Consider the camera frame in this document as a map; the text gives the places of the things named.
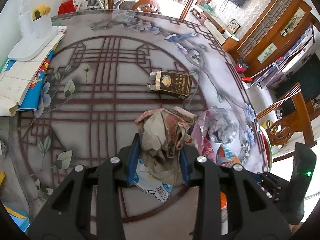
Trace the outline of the pink foil snack wrapper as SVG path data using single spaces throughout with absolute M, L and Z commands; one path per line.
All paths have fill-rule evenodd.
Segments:
M 239 122 L 230 111 L 212 107 L 197 119 L 191 137 L 200 155 L 216 165 L 232 167 L 240 160 L 228 145 L 235 140 L 238 131 Z

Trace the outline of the red bucket on floor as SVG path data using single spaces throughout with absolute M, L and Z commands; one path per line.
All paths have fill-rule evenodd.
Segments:
M 243 58 L 239 58 L 237 59 L 234 68 L 238 74 L 242 74 L 249 69 L 249 65 Z

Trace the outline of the brown paper wad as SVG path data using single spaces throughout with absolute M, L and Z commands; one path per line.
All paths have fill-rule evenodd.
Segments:
M 142 148 L 140 159 L 150 176 L 169 185 L 181 182 L 180 152 L 195 121 L 195 114 L 177 106 L 145 111 L 135 120 Z

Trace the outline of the low tv cabinet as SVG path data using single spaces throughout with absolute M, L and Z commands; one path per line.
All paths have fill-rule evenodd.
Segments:
M 223 50 L 230 53 L 236 47 L 239 39 L 228 31 L 226 25 L 212 11 L 196 4 L 191 12 L 218 40 Z

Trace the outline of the carved wooden chair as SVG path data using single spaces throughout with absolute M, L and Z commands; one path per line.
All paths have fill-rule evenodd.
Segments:
M 286 92 L 278 101 L 272 103 L 266 109 L 256 114 L 257 119 L 268 115 L 282 103 L 292 100 L 295 111 L 288 116 L 276 121 L 266 130 L 271 146 L 281 146 L 287 143 L 294 133 L 303 133 L 304 143 L 312 148 L 317 144 L 313 135 L 310 116 L 306 103 L 301 93 L 300 83 L 297 82 L 288 92 Z

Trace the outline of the white foam block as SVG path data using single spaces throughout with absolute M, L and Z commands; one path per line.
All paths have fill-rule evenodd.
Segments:
M 20 6 L 18 23 L 22 37 L 10 51 L 10 60 L 32 60 L 61 34 L 59 28 L 52 24 L 50 11 L 50 7 L 45 4 L 34 10 L 30 10 L 26 4 Z

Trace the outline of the floral patterned tablecloth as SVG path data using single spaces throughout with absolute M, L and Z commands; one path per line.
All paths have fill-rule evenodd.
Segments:
M 18 112 L 10 120 L 12 161 L 31 218 L 76 165 L 101 165 L 130 145 L 135 120 L 152 109 L 178 106 L 198 116 L 212 107 L 230 111 L 239 131 L 229 148 L 246 168 L 267 168 L 257 110 L 230 55 L 205 27 L 125 10 L 53 21 L 67 30 L 47 70 L 50 104 L 38 118 Z M 189 75 L 189 97 L 149 90 L 157 71 Z

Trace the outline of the orange snack wrapper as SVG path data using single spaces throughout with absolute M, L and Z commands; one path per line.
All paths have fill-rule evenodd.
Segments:
M 225 145 L 220 145 L 216 153 L 216 164 L 218 166 L 231 168 L 234 164 L 241 164 L 239 158 Z M 229 178 L 222 179 L 220 190 L 220 205 L 221 210 L 227 209 L 226 187 L 228 186 Z

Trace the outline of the blue yellow plastic toy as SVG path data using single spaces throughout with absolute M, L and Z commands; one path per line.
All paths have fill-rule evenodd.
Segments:
M 27 213 L 13 209 L 5 205 L 1 201 L 1 213 L 4 213 L 7 217 L 11 218 L 11 221 L 23 232 L 26 233 L 30 227 L 30 218 Z

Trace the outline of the red basin green rim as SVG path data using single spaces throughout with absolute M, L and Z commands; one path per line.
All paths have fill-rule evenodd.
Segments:
M 268 163 L 268 170 L 271 171 L 272 163 L 273 163 L 272 146 L 271 146 L 270 140 L 268 138 L 266 129 L 264 129 L 263 126 L 260 126 L 260 134 L 263 137 L 263 142 L 264 142 L 264 145 L 265 145 L 267 163 Z

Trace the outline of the white blue plastic wrapper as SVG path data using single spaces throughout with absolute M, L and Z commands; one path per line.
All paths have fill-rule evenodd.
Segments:
M 136 167 L 133 182 L 143 192 L 154 196 L 162 203 L 167 201 L 173 188 L 172 185 L 163 183 L 149 174 L 148 168 L 140 160 Z

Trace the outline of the dark cigarette box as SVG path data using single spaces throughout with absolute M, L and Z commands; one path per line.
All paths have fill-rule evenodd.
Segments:
M 179 99 L 186 99 L 190 95 L 192 80 L 187 74 L 157 71 L 150 73 L 147 87 L 151 91 L 167 94 Z

